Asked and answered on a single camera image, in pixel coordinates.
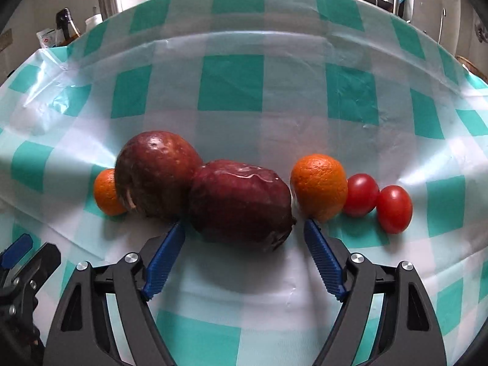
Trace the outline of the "green checkered tablecloth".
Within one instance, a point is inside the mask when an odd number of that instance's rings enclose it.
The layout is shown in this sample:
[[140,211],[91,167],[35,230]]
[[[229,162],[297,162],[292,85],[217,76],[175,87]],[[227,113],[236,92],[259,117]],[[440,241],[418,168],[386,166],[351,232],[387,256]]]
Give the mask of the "green checkered tablecloth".
[[376,264],[409,260],[437,313],[447,361],[487,317],[487,86],[437,42],[358,0],[150,0],[1,87],[1,244],[23,233],[62,262],[38,294],[50,324],[77,263],[104,265],[166,232],[105,216],[93,181],[143,131],[171,131],[205,161],[274,170],[331,155],[398,184],[400,235],[374,215],[323,231]]

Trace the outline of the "large wrinkled red apple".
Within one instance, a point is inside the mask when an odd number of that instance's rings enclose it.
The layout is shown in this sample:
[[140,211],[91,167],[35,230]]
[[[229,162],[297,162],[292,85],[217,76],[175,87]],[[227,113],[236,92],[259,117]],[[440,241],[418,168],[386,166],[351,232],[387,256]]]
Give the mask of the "large wrinkled red apple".
[[120,151],[114,178],[119,201],[130,212],[163,221],[182,218],[195,172],[203,165],[183,137],[168,131],[145,131]]

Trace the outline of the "dark red apple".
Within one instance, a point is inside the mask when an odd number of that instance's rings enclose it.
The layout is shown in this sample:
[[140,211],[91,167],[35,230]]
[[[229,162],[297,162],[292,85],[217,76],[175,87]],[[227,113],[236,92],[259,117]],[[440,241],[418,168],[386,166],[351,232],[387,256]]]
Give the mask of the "dark red apple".
[[288,185],[273,170],[214,160],[194,175],[188,220],[206,240],[274,251],[296,223],[291,203]]

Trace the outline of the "dark glass bottle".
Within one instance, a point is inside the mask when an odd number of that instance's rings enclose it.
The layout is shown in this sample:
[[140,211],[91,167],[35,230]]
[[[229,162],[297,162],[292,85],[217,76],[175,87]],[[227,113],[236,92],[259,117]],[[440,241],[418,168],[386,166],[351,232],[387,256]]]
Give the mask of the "dark glass bottle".
[[66,46],[80,37],[70,10],[63,8],[56,13],[56,45]]

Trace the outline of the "orange tangerine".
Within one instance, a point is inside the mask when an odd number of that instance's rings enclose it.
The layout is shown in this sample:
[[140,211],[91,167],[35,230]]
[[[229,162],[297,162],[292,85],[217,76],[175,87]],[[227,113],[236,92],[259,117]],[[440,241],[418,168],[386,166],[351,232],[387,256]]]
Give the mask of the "orange tangerine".
[[342,211],[348,192],[343,165],[321,154],[306,155],[295,163],[290,186],[301,212],[320,222]]
[[127,212],[119,201],[115,186],[115,169],[104,169],[93,184],[93,197],[98,208],[107,216],[116,217]]

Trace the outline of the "red cherry tomato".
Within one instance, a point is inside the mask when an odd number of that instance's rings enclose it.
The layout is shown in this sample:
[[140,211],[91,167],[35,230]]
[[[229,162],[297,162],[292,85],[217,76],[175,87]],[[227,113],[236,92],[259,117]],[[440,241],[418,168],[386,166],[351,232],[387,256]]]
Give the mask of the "red cherry tomato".
[[352,175],[347,181],[347,197],[343,213],[349,217],[366,216],[376,207],[379,194],[379,186],[372,176]]
[[380,227],[388,234],[400,234],[409,226],[413,203],[409,194],[398,185],[384,187],[379,194],[376,215]]

